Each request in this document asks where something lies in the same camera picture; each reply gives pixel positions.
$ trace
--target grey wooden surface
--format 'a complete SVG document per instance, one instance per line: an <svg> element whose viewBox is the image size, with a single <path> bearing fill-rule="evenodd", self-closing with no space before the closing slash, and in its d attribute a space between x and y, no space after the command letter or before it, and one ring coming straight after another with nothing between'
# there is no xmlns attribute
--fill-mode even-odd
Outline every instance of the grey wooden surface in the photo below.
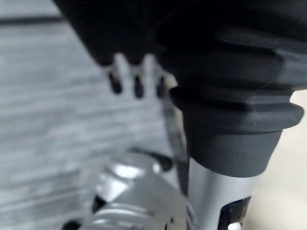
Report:
<svg viewBox="0 0 307 230"><path fill-rule="evenodd" d="M65 23L0 27L0 229L54 230L87 215L108 154L172 154L146 84L143 100L128 79L112 94Z"/></svg>
<svg viewBox="0 0 307 230"><path fill-rule="evenodd" d="M60 15L51 0L0 0L0 20Z"/></svg>

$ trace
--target black rubber cover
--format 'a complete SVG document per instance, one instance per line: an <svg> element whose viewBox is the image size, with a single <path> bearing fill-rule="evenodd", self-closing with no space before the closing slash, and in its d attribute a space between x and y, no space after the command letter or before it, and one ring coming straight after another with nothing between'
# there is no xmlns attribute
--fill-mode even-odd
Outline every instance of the black rubber cover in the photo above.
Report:
<svg viewBox="0 0 307 230"><path fill-rule="evenodd" d="M307 89L306 0L54 0L99 64L153 52L178 82L188 152L217 173L262 173Z"/></svg>

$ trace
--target gear shifter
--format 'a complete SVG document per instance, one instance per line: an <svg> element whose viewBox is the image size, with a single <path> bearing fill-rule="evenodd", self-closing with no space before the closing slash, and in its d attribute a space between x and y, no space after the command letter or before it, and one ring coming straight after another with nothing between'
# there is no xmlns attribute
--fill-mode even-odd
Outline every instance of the gear shifter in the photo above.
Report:
<svg viewBox="0 0 307 230"><path fill-rule="evenodd" d="M290 98L307 89L306 1L54 1L99 65L154 53L175 75L200 229L239 228L282 130L303 116Z"/></svg>

